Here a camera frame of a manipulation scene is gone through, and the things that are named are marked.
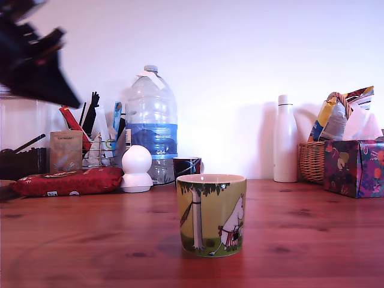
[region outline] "mug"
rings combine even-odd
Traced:
[[[200,174],[201,165],[202,165],[202,159],[198,157],[173,158],[173,173],[175,174],[175,185],[176,185],[176,178],[179,176],[189,175],[189,174]]]
[[[192,174],[176,181],[183,248],[204,257],[237,253],[243,240],[246,178]]]

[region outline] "wicker basket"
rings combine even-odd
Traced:
[[[328,99],[337,97],[346,108],[346,118],[348,119],[352,110],[345,99],[340,94],[333,92]],[[300,144],[299,171],[305,181],[323,184],[324,182],[324,142],[309,142]]]

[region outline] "blue bottle label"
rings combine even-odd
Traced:
[[[172,159],[178,156],[177,124],[127,123],[131,130],[131,144],[144,146],[152,159]]]

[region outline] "mug rim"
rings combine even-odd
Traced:
[[[233,174],[189,174],[177,177],[177,181],[199,184],[240,183],[246,181],[246,177]]]

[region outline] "tissue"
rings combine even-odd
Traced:
[[[374,140],[383,136],[372,112],[360,108],[355,103],[350,106],[353,113],[345,126],[343,140]]]

